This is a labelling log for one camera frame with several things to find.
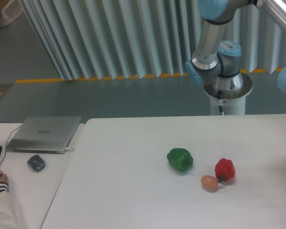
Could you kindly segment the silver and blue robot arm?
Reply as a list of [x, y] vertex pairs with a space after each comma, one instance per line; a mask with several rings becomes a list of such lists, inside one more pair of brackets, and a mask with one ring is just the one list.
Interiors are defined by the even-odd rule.
[[240, 72], [240, 45], [222, 40], [226, 24], [238, 9], [248, 5], [264, 10], [286, 32], [286, 0], [198, 1], [203, 29], [198, 47], [185, 68], [192, 80], [204, 83], [205, 92], [216, 99], [239, 98], [252, 90], [252, 80]]

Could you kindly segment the white striped sleeve forearm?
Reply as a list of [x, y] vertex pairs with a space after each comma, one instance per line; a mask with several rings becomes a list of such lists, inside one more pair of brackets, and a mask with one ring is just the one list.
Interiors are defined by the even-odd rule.
[[18, 229], [13, 200], [7, 182], [0, 182], [0, 229]]

